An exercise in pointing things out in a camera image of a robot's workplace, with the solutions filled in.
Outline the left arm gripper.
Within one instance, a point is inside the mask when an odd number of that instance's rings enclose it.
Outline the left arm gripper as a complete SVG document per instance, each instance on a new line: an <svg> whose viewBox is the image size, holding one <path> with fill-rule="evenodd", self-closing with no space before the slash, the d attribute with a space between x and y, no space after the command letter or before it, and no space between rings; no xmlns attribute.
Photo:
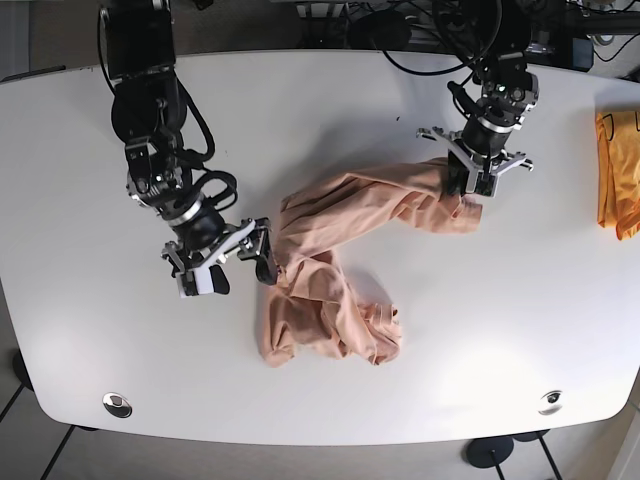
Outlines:
<svg viewBox="0 0 640 480"><path fill-rule="evenodd" d="M418 128L417 138L435 141L447 148L446 193L450 196L466 194L466 180L470 170L493 173L499 177L522 167L531 172L533 162L523 152L510 153L500 147L496 153L479 153L463 140L462 131L446 132L441 127Z"/></svg>

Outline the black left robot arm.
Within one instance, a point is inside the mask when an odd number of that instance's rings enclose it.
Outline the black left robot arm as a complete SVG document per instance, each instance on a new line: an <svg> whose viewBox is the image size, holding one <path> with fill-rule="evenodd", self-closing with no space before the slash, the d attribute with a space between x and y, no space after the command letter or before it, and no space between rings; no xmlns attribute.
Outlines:
<svg viewBox="0 0 640 480"><path fill-rule="evenodd" d="M418 71L396 62L388 51L383 55L414 76L470 70L464 81L447 83L454 106L466 119L464 128L447 132L434 126L416 135L447 147L449 195L493 197L507 172L534 169L525 153L506 150L510 135L522 128L525 115L539 101L539 82L525 58L531 23L515 1L434 1L431 16L443 43L458 58L457 66Z"/></svg>

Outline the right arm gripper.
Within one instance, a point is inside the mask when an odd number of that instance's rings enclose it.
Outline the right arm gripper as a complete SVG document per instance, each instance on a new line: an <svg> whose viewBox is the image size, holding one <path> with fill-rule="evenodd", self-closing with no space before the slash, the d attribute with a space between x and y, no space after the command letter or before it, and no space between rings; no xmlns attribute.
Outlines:
<svg viewBox="0 0 640 480"><path fill-rule="evenodd" d="M172 265L171 275L175 280L177 274L210 267L213 292L220 295L230 293L230 284L222 266L232 256L240 261L254 261L257 280L264 285L275 285L278 267L269 241L270 232L271 222L267 217L246 219L239 226L226 225L219 239L201 249L189 251L175 241L167 242L161 257Z"/></svg>

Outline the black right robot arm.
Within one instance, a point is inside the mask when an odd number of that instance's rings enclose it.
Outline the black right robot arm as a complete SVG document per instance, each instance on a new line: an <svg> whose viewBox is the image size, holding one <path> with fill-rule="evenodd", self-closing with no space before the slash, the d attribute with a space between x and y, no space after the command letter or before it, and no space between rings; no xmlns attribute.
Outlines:
<svg viewBox="0 0 640 480"><path fill-rule="evenodd" d="M161 256L181 297L226 295L222 269L231 256L255 264L257 280L273 286L278 269L268 218L229 224L222 211L238 199L236 178L206 164L214 137L175 72L167 1L112 1L99 10L97 48L113 94L111 124L124 145L126 190L174 232Z"/></svg>

